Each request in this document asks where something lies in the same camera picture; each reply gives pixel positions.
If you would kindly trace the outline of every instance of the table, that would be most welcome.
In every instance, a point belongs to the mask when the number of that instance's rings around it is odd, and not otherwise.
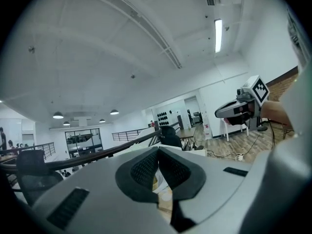
[[[185,150],[186,145],[189,143],[194,143],[197,146],[196,139],[194,137],[195,127],[191,129],[183,129],[177,132],[177,136],[185,142],[184,146],[182,145],[182,150]]]
[[[223,118],[222,118],[221,120],[224,122],[224,127],[225,127],[225,134],[224,134],[224,136],[226,135],[226,141],[229,142],[228,124],[224,121]],[[249,129],[248,129],[248,126],[246,126],[246,131],[247,131],[247,136],[249,136]],[[243,127],[242,127],[242,125],[240,125],[240,132],[241,132],[241,133],[243,132]]]
[[[6,155],[3,157],[0,157],[0,163],[3,163],[5,161],[11,160],[11,159],[16,158],[16,157],[17,157],[17,155]]]

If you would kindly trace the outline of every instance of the fluorescent light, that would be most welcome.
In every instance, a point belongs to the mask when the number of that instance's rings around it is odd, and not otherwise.
[[[54,118],[54,119],[63,119],[64,116],[62,115],[61,112],[56,112],[56,113],[53,115],[53,118]]]
[[[218,53],[221,50],[222,42],[222,20],[218,19],[214,21],[215,26],[215,52]]]
[[[111,111],[111,115],[117,115],[117,114],[119,114],[119,112],[118,112],[116,109],[113,109],[113,110]]]

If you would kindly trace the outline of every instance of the desk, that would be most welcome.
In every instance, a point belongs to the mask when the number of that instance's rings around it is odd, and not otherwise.
[[[194,133],[195,133],[195,127],[191,128],[191,129],[183,129],[180,130],[179,132],[177,132],[177,136],[183,140],[184,146],[182,145],[182,150],[185,150],[186,145],[189,143],[194,143],[195,145],[197,145],[196,143],[196,139],[194,137]]]
[[[6,156],[3,156],[3,157],[0,157],[0,163],[3,163],[5,161],[11,160],[11,159],[14,159],[16,157],[17,157],[17,155],[6,155]]]

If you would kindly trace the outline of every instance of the glass window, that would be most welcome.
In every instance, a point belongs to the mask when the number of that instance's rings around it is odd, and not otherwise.
[[[99,128],[65,132],[65,136],[71,157],[103,150]]]

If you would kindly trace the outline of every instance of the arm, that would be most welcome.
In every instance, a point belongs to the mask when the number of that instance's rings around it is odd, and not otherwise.
[[[262,105],[261,117],[269,118],[285,125],[292,125],[280,102],[267,100]]]

